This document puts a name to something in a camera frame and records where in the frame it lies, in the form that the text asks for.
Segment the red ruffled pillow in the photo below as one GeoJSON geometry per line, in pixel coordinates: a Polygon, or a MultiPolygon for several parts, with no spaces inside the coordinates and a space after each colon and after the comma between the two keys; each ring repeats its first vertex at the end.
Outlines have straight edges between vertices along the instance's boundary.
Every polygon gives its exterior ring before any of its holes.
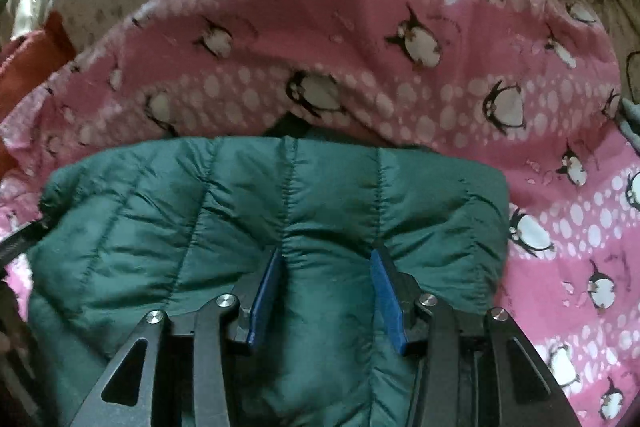
{"type": "Polygon", "coordinates": [[[43,26],[11,40],[1,50],[0,117],[6,116],[29,92],[77,55],[59,12],[43,26]]]}

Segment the pink penguin fleece blanket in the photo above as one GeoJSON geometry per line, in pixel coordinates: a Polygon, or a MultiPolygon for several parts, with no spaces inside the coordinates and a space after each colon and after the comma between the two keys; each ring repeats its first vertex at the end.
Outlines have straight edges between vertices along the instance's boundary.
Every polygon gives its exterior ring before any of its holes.
{"type": "Polygon", "coordinates": [[[582,425],[615,426],[639,390],[639,158],[613,119],[617,80],[608,34],[575,3],[151,0],[2,121],[16,167],[1,230],[44,218],[56,170],[152,141],[479,162],[508,188],[489,307],[518,322],[582,425]]]}

